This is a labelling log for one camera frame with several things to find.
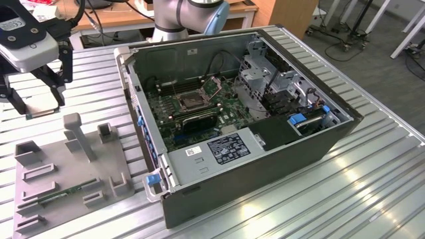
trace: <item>table leg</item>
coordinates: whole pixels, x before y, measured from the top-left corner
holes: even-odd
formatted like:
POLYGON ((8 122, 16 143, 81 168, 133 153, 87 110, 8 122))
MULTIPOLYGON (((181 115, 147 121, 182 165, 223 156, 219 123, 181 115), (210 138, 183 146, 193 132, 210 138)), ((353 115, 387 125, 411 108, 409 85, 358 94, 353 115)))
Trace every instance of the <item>table leg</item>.
POLYGON ((425 11, 425 4, 421 7, 419 11, 417 12, 417 14, 414 15, 411 21, 409 22, 407 26, 403 29, 403 32, 406 33, 410 30, 410 27, 413 26, 413 24, 417 22, 418 18, 421 17, 422 13, 425 11))
POLYGON ((246 29, 251 27, 251 22, 253 22, 253 11, 247 11, 243 17, 243 22, 241 24, 241 29, 246 29))
POLYGON ((415 34, 418 33, 418 31, 421 30, 422 26, 425 24, 425 16, 421 18, 419 22, 417 23, 417 25, 414 26, 411 32, 409 33, 409 35, 406 36, 406 38, 403 39, 402 43, 399 44, 399 46, 397 47, 395 51, 391 54, 391 58, 395 59, 397 56, 399 55, 399 53, 402 52, 402 50, 405 49, 406 45, 409 44, 411 38, 415 36, 415 34))
POLYGON ((327 26, 329 22, 330 22, 330 19, 333 17, 333 14, 334 14, 334 10, 337 9, 338 7, 338 4, 339 4, 339 1, 341 0, 333 0, 333 3, 331 3, 331 6, 329 8, 329 11, 326 13, 326 17, 325 17, 325 20, 323 20, 323 25, 327 26))
POLYGON ((71 34, 69 37, 69 41, 70 41, 70 45, 71 45, 73 50, 82 50, 83 49, 83 45, 82 45, 79 37, 81 37, 79 32, 71 34))
POLYGON ((383 13, 385 13, 385 10, 386 10, 386 7, 387 7, 387 4, 390 3, 391 0, 385 0, 385 2, 382 3, 382 6, 378 10, 378 13, 375 14, 369 26, 367 26, 367 29, 365 31, 366 34, 369 34, 371 31, 373 31, 373 28, 375 27, 383 13))
POLYGON ((343 15, 342 15, 342 18, 341 18, 341 23, 345 23, 346 22, 346 19, 349 18, 350 14, 351 14, 351 11, 354 9, 354 6, 357 4, 357 1, 358 0, 351 0, 351 3, 350 5, 347 6, 345 12, 343 12, 343 15))

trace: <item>metal case frame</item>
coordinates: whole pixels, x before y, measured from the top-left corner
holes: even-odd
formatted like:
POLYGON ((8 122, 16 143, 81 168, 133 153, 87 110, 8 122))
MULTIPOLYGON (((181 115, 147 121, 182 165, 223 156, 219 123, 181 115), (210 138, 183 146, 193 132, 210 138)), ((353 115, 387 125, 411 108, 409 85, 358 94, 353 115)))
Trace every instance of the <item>metal case frame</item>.
MULTIPOLYGON (((199 36, 193 37, 186 40, 169 41, 155 44, 143 44, 139 46, 133 46, 131 49, 121 49, 115 52, 115 56, 121 55, 121 59, 117 58, 122 87, 126 92, 127 102, 131 111, 131 118, 135 126, 137 137, 139 140, 139 145, 145 155, 145 161, 147 165, 149 172, 153 172, 154 161, 149 152, 149 143, 142 137, 142 131, 137 124, 137 115, 141 113, 141 108, 146 105, 139 105, 142 100, 134 98, 134 91, 137 91, 137 86, 131 85, 131 79, 137 79, 134 71, 127 65, 133 61, 131 53, 135 52, 137 47, 158 46, 165 44, 173 44, 178 42, 185 42, 190 40, 207 39, 221 36, 229 36, 243 33, 258 34, 269 43, 275 53, 282 56, 290 63, 293 68, 306 77, 315 87, 325 93, 329 99, 338 105, 342 111, 349 115, 351 120, 343 122, 338 127, 331 127, 327 130, 314 134, 301 141, 297 141, 289 145, 285 145, 282 149, 273 150, 265 156, 254 159, 253 161, 231 168, 226 172, 214 175, 206 180, 194 182, 193 184, 179 187, 174 185, 178 184, 175 178, 166 178, 166 184, 170 185, 169 192, 163 192, 163 185, 155 187, 155 192, 161 192, 161 203, 165 214, 166 228, 171 228, 179 225, 182 222, 187 221, 190 218, 203 214, 205 212, 215 209, 230 201, 235 200, 238 197, 243 196, 250 191, 265 186, 279 178, 285 177, 295 170, 307 166, 313 162, 318 161, 337 141, 349 134, 349 132, 355 128, 362 120, 359 113, 349 106, 343 99, 333 92, 333 90, 326 86, 326 84, 318 79, 318 77, 311 73, 311 71, 298 62, 298 60, 291 56, 291 54, 281 47, 275 40, 265 33, 262 30, 247 30, 239 31, 237 33, 223 33, 215 36, 199 36)), ((143 125, 154 124, 154 119, 147 116, 143 125)), ((149 133, 158 134, 154 129, 146 129, 149 133)), ((157 155, 163 153, 165 146, 154 145, 158 149, 157 155)), ((167 169, 167 172, 173 174, 173 169, 169 167, 169 161, 166 155, 158 157, 158 164, 167 169)))

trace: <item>slotted metal surface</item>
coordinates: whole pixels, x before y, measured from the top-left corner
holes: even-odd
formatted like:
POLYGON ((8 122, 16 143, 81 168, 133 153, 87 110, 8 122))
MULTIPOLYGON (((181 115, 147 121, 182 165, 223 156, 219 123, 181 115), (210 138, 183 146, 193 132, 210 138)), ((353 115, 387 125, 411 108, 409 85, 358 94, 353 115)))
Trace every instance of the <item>slotted metal surface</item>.
MULTIPOLYGON (((425 139, 285 30, 263 30, 365 116, 321 161, 171 230, 141 185, 146 172, 119 89, 113 48, 74 53, 74 82, 58 114, 25 120, 8 104, 0 122, 0 239, 12 235, 13 147, 63 139, 61 116, 78 112, 82 131, 118 129, 137 194, 34 238, 423 238, 425 139)), ((46 92, 30 75, 10 77, 23 96, 46 92)))

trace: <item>green circuit board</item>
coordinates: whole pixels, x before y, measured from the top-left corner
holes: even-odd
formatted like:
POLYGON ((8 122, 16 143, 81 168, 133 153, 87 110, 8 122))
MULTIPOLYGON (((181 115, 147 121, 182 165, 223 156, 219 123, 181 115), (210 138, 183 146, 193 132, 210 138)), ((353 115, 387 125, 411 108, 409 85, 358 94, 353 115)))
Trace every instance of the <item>green circuit board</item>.
MULTIPOLYGON (((213 81, 207 81, 201 89, 201 95, 207 96, 207 98, 218 91, 217 84, 213 81)), ((197 101, 186 101, 187 105, 194 108, 199 107, 198 110, 183 111, 181 103, 183 96, 198 96, 198 94, 199 89, 162 97, 159 97, 157 93, 146 93, 147 103, 169 152, 219 136, 221 129, 225 126, 234 125, 234 128, 239 129, 254 121, 251 115, 245 111, 242 102, 238 98, 233 97, 231 80, 221 82, 221 90, 206 102, 201 101, 201 99, 197 101), (214 127, 209 127, 190 134, 182 134, 182 121, 207 113, 217 115, 214 127)))

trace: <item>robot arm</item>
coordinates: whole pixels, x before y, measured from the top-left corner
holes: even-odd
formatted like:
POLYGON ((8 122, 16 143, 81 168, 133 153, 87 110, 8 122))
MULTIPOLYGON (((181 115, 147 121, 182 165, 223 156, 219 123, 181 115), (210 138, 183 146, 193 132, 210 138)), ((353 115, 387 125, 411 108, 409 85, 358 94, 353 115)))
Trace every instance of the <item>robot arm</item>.
POLYGON ((1 0, 0 102, 12 103, 21 115, 27 114, 27 108, 4 75, 30 73, 49 86, 57 106, 63 105, 61 93, 65 83, 71 82, 71 48, 66 40, 82 14, 79 7, 75 17, 69 20, 53 18, 38 22, 18 0, 1 0), (55 59, 62 63, 57 73, 46 65, 55 59))
POLYGON ((217 34, 225 24, 229 4, 223 0, 153 0, 153 42, 187 37, 187 29, 217 34))

